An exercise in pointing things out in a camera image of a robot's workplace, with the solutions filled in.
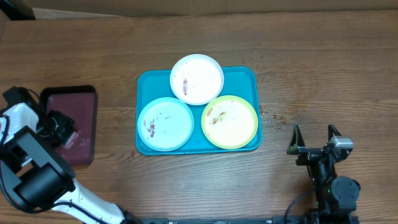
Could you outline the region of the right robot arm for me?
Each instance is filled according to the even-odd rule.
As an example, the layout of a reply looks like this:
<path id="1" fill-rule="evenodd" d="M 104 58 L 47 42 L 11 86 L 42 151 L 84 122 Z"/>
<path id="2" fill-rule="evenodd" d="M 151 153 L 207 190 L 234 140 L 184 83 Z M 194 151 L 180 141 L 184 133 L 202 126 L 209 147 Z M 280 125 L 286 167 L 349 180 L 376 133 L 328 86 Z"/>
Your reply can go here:
<path id="1" fill-rule="evenodd" d="M 313 188 L 297 197 L 286 209 L 284 223 L 358 223 L 351 215 L 356 210 L 361 186 L 359 182 L 338 176 L 335 164 L 345 160 L 353 150 L 353 142 L 343 136 L 333 124 L 328 125 L 328 142 L 321 148 L 307 148 L 298 124 L 294 124 L 288 155 L 297 156 L 296 164 L 305 166 Z M 314 194 L 317 207 L 309 209 L 301 217 L 289 212 L 302 198 Z"/>

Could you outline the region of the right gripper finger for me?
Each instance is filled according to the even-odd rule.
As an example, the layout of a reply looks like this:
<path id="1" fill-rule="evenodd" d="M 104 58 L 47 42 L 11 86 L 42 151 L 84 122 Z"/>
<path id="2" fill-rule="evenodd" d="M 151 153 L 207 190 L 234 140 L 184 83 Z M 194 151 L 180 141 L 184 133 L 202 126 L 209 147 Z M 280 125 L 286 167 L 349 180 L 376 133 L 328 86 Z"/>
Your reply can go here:
<path id="1" fill-rule="evenodd" d="M 335 136 L 341 136 L 340 132 L 336 129 L 333 123 L 328 125 L 328 141 L 331 142 L 332 138 Z"/>
<path id="2" fill-rule="evenodd" d="M 297 123 L 294 124 L 292 140 L 287 149 L 288 155 L 299 155 L 305 149 L 305 143 Z"/>

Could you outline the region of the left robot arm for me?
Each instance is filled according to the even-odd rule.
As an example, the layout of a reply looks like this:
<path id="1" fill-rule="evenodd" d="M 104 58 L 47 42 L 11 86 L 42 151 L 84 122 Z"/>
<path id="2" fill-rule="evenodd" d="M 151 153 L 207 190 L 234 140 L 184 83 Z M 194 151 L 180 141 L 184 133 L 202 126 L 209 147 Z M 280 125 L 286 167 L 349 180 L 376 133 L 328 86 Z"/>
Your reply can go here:
<path id="1" fill-rule="evenodd" d="M 48 210 L 83 223 L 137 223 L 77 181 L 73 165 L 94 156 L 98 96 L 91 85 L 46 88 L 14 86 L 3 93 L 1 192 L 25 213 Z"/>

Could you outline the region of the green and pink sponge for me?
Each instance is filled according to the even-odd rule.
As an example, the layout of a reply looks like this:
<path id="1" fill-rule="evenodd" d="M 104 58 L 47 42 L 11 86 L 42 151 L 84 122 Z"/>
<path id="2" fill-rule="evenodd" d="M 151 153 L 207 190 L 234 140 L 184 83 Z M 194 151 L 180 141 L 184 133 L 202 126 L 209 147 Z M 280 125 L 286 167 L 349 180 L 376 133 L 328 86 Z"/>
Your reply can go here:
<path id="1" fill-rule="evenodd" d="M 74 142 L 76 141 L 78 137 L 78 133 L 77 132 L 72 132 L 69 136 L 65 137 L 62 140 L 62 147 L 64 149 L 69 149 L 70 147 L 73 146 Z"/>

